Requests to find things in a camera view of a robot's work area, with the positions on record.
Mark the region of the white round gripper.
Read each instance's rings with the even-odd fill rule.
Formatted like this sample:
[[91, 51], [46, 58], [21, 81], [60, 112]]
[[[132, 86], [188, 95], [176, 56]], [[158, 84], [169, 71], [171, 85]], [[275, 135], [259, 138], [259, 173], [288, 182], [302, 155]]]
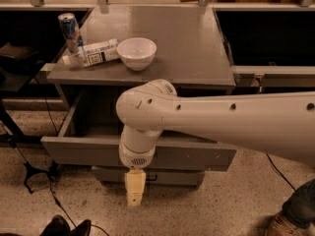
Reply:
[[151, 164], [155, 151], [156, 148], [153, 147], [145, 152], [135, 152], [123, 143], [119, 144], [119, 157], [122, 164], [127, 168], [134, 168], [124, 177], [129, 207], [137, 207], [141, 204], [146, 184], [146, 173], [142, 168]]

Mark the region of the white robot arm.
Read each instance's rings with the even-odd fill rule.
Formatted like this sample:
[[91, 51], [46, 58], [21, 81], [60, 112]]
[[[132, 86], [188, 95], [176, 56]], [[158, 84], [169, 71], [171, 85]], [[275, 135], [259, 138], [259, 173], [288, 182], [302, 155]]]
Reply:
[[123, 92], [116, 113], [124, 124], [119, 156], [127, 202], [141, 204], [144, 168], [165, 130], [250, 148], [312, 165], [315, 160], [315, 92], [179, 97], [166, 80]]

